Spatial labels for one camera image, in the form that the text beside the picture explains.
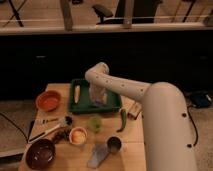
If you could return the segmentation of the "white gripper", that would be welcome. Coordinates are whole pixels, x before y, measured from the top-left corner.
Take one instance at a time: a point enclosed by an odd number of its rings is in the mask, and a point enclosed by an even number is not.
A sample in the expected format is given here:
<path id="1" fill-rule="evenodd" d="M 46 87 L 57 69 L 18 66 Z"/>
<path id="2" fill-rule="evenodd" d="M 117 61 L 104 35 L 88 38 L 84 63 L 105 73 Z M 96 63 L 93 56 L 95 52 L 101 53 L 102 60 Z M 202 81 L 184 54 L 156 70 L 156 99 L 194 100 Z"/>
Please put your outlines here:
<path id="1" fill-rule="evenodd" d="M 106 104 L 107 93 L 106 89 L 95 84 L 91 84 L 89 87 L 89 95 L 92 102 Z"/>

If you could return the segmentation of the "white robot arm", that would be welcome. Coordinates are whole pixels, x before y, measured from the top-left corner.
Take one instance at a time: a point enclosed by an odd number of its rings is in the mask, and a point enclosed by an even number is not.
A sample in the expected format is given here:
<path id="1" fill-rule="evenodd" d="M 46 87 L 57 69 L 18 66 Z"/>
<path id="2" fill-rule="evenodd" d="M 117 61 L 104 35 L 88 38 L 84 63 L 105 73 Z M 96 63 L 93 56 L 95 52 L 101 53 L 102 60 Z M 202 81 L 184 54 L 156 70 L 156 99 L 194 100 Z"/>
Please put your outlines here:
<path id="1" fill-rule="evenodd" d="M 147 83 L 111 76 L 99 62 L 85 79 L 142 106 L 147 171 L 198 171 L 186 100 L 168 82 Z"/>

